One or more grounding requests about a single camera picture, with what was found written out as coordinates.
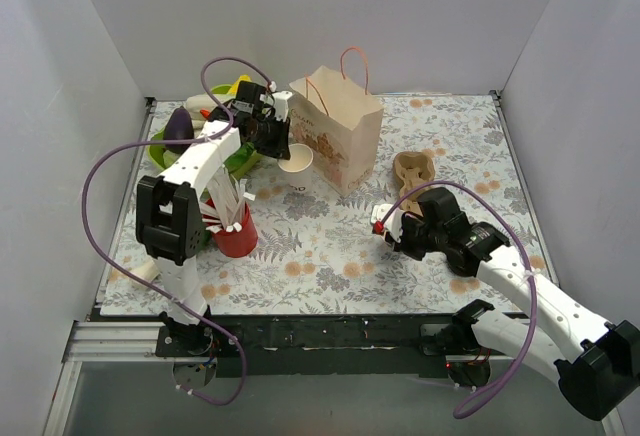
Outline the white paper coffee cup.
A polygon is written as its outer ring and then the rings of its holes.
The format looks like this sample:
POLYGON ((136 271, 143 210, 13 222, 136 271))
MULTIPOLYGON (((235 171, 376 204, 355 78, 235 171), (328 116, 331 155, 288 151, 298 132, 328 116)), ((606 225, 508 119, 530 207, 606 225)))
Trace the white paper coffee cup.
POLYGON ((297 193, 305 193, 311 188, 313 174, 313 151, 305 144, 289 146, 288 159, 280 159, 278 166, 289 187, 297 193))

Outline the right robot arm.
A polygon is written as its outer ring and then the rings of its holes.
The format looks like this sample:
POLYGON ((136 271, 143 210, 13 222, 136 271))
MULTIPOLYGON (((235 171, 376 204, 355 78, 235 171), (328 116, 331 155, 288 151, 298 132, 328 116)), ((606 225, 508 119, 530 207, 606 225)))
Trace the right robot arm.
POLYGON ((603 420, 639 387, 638 328, 627 320, 611 323, 537 275, 509 225, 496 229, 469 221, 450 191, 453 186, 425 183, 416 189, 418 213, 383 204, 373 210, 371 223, 394 251, 416 261, 428 253, 445 255, 453 272, 491 286, 529 319, 519 323, 475 300, 435 335, 439 344, 451 337, 464 353, 486 348, 512 359, 505 373, 455 409, 455 418, 479 411, 526 365, 556 383, 582 416, 603 420))

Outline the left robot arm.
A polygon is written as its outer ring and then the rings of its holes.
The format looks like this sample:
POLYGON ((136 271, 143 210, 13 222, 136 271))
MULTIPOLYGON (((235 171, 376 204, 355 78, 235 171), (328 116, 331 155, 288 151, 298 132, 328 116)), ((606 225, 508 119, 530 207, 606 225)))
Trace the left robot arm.
POLYGON ((213 333, 205 325, 208 305, 201 294, 196 255, 205 224, 200 197, 216 176, 228 176, 224 163, 243 144, 274 159, 290 157, 289 91, 274 83, 242 81, 233 98, 210 94, 204 125, 177 161, 158 177, 137 185, 136 238, 159 271, 172 307, 161 320, 171 338, 193 356, 205 354, 213 333))

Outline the kraft paper takeout bag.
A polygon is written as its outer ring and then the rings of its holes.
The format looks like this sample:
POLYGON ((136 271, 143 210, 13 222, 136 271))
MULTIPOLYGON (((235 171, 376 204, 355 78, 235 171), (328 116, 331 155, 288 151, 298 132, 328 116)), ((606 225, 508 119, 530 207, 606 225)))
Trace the kraft paper takeout bag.
POLYGON ((384 107, 345 72, 321 66, 289 84, 290 133, 308 146, 316 172, 340 195, 348 196, 373 173, 384 107))

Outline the green vegetable tray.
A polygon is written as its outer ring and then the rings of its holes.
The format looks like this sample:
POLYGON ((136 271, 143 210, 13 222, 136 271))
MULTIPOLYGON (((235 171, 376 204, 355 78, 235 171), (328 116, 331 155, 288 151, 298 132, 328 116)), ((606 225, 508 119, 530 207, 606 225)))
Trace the green vegetable tray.
MULTIPOLYGON (((227 91, 218 93, 213 90, 206 94, 221 108, 224 108, 224 103, 235 97, 227 95, 227 91)), ((233 116, 229 119, 228 110, 227 121, 209 121, 209 112, 204 109, 200 111, 199 137, 186 140, 190 147, 181 155, 166 149, 164 137, 162 140, 149 140, 151 152, 154 152, 156 147, 162 147, 162 160, 165 160, 167 154, 173 155, 173 161, 164 165, 159 173, 160 176, 166 177, 168 182, 180 184, 187 181, 202 189, 207 180, 222 173, 240 180, 261 158, 251 144, 240 141, 239 130, 231 124, 233 116)))

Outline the yellow toy pepper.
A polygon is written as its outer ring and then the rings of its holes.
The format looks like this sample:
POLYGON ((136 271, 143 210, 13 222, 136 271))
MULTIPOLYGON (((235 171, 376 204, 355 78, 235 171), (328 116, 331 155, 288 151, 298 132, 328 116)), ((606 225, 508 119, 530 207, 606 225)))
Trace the yellow toy pepper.
POLYGON ((229 87, 227 95, 235 96, 238 92, 239 86, 243 82, 251 82, 251 78, 247 74, 243 74, 229 87))

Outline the brown pulp cup carrier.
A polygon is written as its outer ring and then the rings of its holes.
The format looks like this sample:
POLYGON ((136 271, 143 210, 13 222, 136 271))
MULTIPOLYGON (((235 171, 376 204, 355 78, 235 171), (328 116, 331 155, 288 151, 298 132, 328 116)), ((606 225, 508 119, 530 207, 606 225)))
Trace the brown pulp cup carrier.
POLYGON ((435 179, 432 158, 424 152, 403 151, 393 160, 393 174, 402 197, 410 190, 435 179))

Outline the toy napa cabbage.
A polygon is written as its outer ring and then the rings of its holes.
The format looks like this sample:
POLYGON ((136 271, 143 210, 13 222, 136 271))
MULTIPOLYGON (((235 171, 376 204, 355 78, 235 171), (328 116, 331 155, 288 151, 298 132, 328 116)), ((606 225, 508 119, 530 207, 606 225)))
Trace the toy napa cabbage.
POLYGON ((185 109, 196 114, 199 114, 202 109, 211 111, 216 106, 216 101, 206 93, 191 96, 185 101, 185 109))

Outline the purple toy eggplant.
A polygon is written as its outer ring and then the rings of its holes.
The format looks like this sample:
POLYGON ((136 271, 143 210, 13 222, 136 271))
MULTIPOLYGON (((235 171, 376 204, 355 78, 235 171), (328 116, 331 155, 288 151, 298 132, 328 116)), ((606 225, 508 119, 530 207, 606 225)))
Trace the purple toy eggplant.
POLYGON ((189 112, 184 107, 175 109, 167 122, 163 137, 168 151, 181 155, 189 147, 186 140, 194 139, 194 128, 189 112))

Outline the red cup holder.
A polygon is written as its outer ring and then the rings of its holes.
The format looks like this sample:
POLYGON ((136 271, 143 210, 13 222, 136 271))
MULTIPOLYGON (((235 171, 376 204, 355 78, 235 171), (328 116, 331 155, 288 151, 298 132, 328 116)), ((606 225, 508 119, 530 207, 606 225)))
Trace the red cup holder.
POLYGON ((245 204, 243 219, 237 225, 232 226, 230 231, 224 229, 218 221, 214 221, 212 218, 205 218, 204 222, 212 233, 218 249, 227 257, 248 256, 257 246, 258 234, 248 204, 245 204))

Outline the floral patterned table mat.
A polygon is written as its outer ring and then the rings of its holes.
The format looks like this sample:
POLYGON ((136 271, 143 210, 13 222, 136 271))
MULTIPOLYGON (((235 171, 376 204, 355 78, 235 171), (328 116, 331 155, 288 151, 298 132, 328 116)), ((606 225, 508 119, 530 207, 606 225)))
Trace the floral patterned table mat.
POLYGON ((428 154, 436 175, 453 183, 451 190, 471 220, 508 224, 532 266, 553 276, 493 99, 386 95, 382 104, 375 168, 348 196, 321 178, 309 191, 294 192, 271 159, 252 168, 248 189, 255 195, 250 210, 256 248, 232 259, 208 246, 197 258, 213 313, 452 313, 475 299, 512 311, 495 289, 455 276, 443 256, 430 254, 417 262, 373 235, 373 207, 398 196, 392 161, 400 151, 428 154))

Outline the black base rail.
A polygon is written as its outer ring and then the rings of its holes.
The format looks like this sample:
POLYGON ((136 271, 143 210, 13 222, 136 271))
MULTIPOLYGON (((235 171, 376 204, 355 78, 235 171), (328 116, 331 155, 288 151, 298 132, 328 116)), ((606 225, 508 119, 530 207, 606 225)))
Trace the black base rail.
POLYGON ((187 329, 161 317, 155 354, 198 359, 222 378, 272 375, 407 374, 445 377, 451 362, 472 368, 500 357, 450 329, 452 315, 215 316, 187 329))

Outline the aluminium frame rail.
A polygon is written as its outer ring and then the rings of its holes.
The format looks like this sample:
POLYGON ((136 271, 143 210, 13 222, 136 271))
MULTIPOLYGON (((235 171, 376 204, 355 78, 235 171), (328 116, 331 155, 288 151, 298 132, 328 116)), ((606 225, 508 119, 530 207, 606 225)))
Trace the aluminium frame rail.
POLYGON ((155 322, 76 322, 62 361, 161 361, 155 354, 159 330, 155 322))

